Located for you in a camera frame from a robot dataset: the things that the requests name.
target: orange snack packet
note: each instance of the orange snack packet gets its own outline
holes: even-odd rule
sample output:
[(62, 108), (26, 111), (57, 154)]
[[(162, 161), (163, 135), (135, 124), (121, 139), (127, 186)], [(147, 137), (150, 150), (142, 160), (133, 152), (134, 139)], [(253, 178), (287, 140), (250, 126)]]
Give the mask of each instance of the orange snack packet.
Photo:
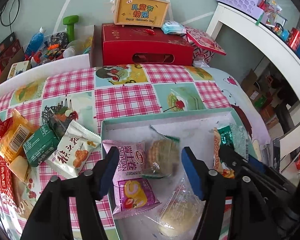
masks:
[(0, 140), (0, 155), (10, 164), (23, 154), (23, 143), (38, 129), (26, 120), (16, 109), (12, 111), (12, 125)]

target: barcode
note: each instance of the barcode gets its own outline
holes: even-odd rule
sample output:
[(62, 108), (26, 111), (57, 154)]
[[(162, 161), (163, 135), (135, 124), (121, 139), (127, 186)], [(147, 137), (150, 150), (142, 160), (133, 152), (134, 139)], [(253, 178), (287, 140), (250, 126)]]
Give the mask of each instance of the barcode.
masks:
[(12, 140), (9, 143), (9, 147), (14, 152), (17, 152), (22, 146), (23, 142), (26, 140), (29, 134), (29, 130), (22, 125), (19, 125), (16, 132), (13, 135)]
[(249, 140), (246, 139), (246, 160), (249, 160)]

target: white snack packet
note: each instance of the white snack packet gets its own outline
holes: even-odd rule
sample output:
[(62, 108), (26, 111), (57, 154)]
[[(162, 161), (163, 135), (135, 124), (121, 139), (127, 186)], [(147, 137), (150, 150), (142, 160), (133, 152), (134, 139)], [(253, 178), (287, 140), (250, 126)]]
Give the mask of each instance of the white snack packet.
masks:
[(100, 143), (100, 136), (72, 120), (57, 150), (45, 162), (67, 179), (78, 177), (91, 152)]

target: plastic bottle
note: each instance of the plastic bottle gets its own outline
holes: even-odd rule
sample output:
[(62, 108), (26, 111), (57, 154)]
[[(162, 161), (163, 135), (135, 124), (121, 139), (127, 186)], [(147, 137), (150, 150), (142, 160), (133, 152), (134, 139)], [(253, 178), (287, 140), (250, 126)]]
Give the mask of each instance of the plastic bottle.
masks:
[(82, 41), (71, 41), (66, 47), (66, 50), (63, 52), (63, 58), (80, 55), (84, 52), (84, 49), (85, 47)]
[(36, 33), (35, 35), (32, 36), (31, 41), (29, 42), (29, 45), (26, 49), (25, 55), (26, 56), (31, 56), (32, 52), (36, 53), (41, 44), (43, 43), (44, 39), (44, 33), (46, 30), (44, 28), (40, 28), (40, 31)]

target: blue gripper pad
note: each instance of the blue gripper pad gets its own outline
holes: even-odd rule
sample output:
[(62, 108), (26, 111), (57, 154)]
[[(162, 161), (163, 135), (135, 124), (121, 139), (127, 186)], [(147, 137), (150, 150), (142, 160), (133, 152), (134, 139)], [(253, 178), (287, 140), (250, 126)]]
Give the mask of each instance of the blue gripper pad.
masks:
[(200, 200), (203, 200), (204, 193), (202, 191), (202, 180), (196, 169), (198, 160), (192, 153), (190, 147), (184, 147), (182, 149), (181, 161), (183, 168), (185, 169), (188, 179), (190, 181), (194, 194), (197, 195)]
[(108, 194), (109, 188), (112, 184), (112, 179), (115, 170), (119, 162), (119, 151), (117, 147), (112, 146), (106, 156), (107, 166), (100, 180), (100, 196), (105, 196)]

